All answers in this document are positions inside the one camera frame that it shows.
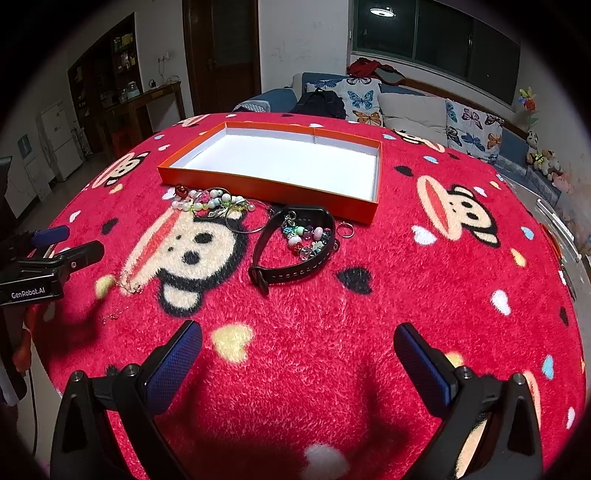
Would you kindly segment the silver bangle with red knot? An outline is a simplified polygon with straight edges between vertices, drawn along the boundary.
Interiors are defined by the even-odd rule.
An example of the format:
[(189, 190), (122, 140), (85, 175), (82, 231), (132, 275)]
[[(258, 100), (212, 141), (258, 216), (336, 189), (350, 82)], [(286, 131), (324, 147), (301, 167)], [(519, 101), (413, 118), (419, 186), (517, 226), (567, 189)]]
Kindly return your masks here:
[(195, 220), (219, 221), (231, 232), (262, 232), (276, 208), (259, 199), (232, 194), (224, 187), (190, 188), (178, 184), (169, 189), (173, 210), (190, 213)]

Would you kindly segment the red clothes on sill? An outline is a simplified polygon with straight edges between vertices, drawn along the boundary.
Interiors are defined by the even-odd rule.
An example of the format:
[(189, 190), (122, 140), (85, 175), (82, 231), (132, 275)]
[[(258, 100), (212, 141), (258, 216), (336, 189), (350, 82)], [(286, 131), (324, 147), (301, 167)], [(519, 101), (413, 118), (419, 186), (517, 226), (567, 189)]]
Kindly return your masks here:
[(405, 79), (405, 76), (391, 65), (365, 57), (353, 61), (351, 65), (346, 67), (346, 73), (355, 78), (374, 78), (388, 85), (397, 85)]

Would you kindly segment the plain beige cushion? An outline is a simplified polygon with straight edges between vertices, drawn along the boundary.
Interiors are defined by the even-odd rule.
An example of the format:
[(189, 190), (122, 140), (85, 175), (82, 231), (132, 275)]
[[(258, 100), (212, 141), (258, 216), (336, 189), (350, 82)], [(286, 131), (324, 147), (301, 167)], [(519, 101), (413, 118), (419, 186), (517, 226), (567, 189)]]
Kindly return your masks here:
[(447, 145), (444, 99), (397, 93), (381, 93), (378, 99), (386, 128)]

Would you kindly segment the right butterfly print pillow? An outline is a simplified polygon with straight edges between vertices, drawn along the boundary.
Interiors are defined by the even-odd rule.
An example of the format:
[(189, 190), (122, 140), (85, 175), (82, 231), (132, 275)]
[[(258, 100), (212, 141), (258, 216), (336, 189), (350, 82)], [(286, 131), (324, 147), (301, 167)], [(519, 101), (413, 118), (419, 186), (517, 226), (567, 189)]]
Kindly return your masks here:
[(485, 162), (500, 153), (504, 120), (494, 114), (446, 99), (448, 146)]

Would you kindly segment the dark window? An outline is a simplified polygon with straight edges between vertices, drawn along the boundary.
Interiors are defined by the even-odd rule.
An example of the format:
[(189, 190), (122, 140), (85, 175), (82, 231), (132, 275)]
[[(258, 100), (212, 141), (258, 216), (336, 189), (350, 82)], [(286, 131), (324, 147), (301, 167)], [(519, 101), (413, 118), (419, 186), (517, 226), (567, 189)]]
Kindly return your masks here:
[(449, 74), (513, 102), (519, 43), (461, 1), (356, 1), (353, 46)]

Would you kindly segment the red cartoon monkey blanket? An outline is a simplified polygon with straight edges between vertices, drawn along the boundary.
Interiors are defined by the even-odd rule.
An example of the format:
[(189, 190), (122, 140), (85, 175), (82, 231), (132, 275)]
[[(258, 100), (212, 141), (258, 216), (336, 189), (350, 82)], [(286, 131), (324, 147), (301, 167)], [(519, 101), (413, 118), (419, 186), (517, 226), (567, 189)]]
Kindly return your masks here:
[(134, 146), (64, 208), (67, 248), (100, 241), (38, 311), (37, 351), (57, 390), (84, 370), (139, 363), (185, 320), (204, 347), (157, 424), (207, 479), (397, 479), (438, 427), (394, 354), (412, 323), (456, 365), (522, 373), (551, 462), (586, 403), (576, 314), (553, 246), (482, 162), (347, 121), (267, 121), (381, 141), (380, 198), (324, 268), (260, 294), (256, 236), (173, 210), (158, 165), (228, 121), (192, 117)]

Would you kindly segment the white refrigerator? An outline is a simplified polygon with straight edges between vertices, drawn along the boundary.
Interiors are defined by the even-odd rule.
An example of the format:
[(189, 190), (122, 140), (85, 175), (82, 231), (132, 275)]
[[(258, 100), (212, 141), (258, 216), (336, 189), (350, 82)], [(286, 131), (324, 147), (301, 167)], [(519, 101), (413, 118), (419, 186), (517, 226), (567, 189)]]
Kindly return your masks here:
[(81, 165), (82, 158), (67, 120), (63, 102), (59, 101), (37, 117), (42, 148), (58, 181), (65, 181)]

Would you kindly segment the pile of plush toys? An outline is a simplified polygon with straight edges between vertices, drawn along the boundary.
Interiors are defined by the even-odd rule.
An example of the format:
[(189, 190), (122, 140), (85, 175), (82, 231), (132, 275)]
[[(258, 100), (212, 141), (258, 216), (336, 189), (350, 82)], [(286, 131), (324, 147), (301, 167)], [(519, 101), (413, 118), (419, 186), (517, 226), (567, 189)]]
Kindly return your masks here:
[(533, 130), (528, 131), (526, 142), (528, 144), (526, 162), (559, 191), (572, 194), (574, 188), (571, 185), (570, 177), (564, 172), (554, 152), (538, 148), (538, 134)]

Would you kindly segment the dark wooden door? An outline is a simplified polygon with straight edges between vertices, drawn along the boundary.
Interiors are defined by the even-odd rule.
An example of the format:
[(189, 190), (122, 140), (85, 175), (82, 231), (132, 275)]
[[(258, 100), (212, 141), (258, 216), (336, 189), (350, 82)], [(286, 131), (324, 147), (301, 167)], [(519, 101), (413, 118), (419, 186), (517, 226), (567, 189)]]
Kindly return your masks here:
[(231, 112), (262, 93), (259, 2), (186, 0), (182, 21), (193, 112)]

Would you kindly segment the black backpack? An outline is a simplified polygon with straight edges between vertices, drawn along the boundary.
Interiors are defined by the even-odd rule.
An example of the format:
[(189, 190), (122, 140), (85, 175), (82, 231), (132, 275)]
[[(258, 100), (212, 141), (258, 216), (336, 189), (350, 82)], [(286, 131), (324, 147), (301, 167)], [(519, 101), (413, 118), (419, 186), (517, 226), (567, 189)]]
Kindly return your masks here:
[(346, 119), (346, 108), (335, 91), (315, 90), (304, 93), (290, 113), (325, 118)]

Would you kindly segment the butterfly print pillow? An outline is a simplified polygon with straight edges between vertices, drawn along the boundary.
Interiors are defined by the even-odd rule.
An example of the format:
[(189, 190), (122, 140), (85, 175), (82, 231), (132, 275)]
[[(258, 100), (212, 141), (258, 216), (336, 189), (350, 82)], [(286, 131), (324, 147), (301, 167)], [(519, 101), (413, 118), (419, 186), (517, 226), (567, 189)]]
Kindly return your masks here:
[(321, 79), (305, 84), (305, 91), (332, 91), (344, 102), (346, 120), (382, 127), (383, 116), (379, 103), (382, 82), (376, 78)]
[(504, 120), (494, 114), (446, 99), (448, 146), (485, 162), (500, 153)]

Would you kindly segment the dark wooden side table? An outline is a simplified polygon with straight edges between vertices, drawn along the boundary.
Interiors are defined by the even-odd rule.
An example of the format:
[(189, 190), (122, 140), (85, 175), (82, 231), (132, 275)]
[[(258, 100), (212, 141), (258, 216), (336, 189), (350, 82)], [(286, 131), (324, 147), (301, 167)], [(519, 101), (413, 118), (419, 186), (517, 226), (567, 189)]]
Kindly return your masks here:
[(106, 151), (113, 157), (125, 152), (160, 130), (151, 110), (171, 103), (179, 120), (186, 117), (181, 82), (171, 82), (142, 93), (123, 103), (108, 107), (102, 116), (101, 133)]

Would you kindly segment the orange shallow cardboard tray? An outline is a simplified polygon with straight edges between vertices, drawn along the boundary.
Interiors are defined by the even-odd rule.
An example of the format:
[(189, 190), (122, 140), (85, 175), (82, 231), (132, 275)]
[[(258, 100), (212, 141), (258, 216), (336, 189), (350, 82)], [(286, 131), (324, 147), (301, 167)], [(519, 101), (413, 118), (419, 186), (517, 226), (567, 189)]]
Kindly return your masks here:
[(174, 148), (158, 172), (166, 185), (322, 206), (369, 225), (379, 205), (382, 157), (381, 141), (319, 124), (224, 121)]

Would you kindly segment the left butterfly print pillow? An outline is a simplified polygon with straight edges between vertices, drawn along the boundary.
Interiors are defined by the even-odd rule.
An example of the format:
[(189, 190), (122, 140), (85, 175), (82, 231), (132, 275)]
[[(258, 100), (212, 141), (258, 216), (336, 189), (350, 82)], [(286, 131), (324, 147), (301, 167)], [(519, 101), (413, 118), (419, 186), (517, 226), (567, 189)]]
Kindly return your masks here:
[(383, 116), (379, 103), (382, 82), (376, 78), (321, 79), (305, 84), (305, 91), (332, 91), (344, 102), (346, 120), (382, 127)]

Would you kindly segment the blue fabric sofa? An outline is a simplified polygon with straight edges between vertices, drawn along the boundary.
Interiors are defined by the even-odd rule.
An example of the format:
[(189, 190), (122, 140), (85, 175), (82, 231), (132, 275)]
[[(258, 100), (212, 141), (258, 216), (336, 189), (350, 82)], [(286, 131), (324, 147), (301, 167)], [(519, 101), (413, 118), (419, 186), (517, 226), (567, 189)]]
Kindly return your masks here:
[(236, 111), (290, 113), (308, 93), (332, 91), (344, 103), (346, 118), (384, 126), (447, 145), (493, 165), (501, 174), (556, 205), (561, 193), (553, 182), (562, 167), (551, 150), (539, 148), (538, 134), (519, 130), (503, 118), (437, 95), (400, 77), (394, 84), (374, 77), (304, 72), (293, 85), (273, 89), (235, 106)]

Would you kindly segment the colourful toy flower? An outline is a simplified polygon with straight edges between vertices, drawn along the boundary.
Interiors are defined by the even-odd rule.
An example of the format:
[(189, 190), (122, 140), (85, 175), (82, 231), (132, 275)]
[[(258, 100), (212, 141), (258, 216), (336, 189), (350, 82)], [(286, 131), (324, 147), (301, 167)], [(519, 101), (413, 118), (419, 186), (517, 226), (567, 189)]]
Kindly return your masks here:
[(520, 88), (518, 95), (519, 109), (517, 111), (517, 117), (519, 124), (524, 130), (530, 130), (537, 123), (537, 103), (536, 95), (533, 93), (531, 87), (527, 89)]

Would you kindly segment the black smart watch band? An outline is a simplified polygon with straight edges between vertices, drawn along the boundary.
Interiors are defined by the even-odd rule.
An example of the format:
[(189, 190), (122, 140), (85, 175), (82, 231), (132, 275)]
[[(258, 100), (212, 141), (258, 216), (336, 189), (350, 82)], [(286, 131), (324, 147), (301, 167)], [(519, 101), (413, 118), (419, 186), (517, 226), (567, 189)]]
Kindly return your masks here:
[[(260, 260), (274, 233), (280, 232), (287, 250), (297, 263), (283, 267), (263, 267)], [(301, 281), (324, 268), (336, 251), (335, 219), (319, 206), (288, 205), (281, 208), (260, 232), (249, 266), (250, 282), (260, 294), (266, 296), (270, 285)]]

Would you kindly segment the dark shelving cabinet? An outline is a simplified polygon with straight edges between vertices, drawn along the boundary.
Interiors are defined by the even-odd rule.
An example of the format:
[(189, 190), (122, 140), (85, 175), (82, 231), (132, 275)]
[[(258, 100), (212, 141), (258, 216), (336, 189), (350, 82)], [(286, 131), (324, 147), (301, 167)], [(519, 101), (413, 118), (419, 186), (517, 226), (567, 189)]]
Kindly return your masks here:
[(93, 154), (103, 150), (103, 114), (125, 101), (128, 84), (141, 88), (135, 14), (131, 13), (98, 38), (68, 69), (68, 82), (78, 124)]

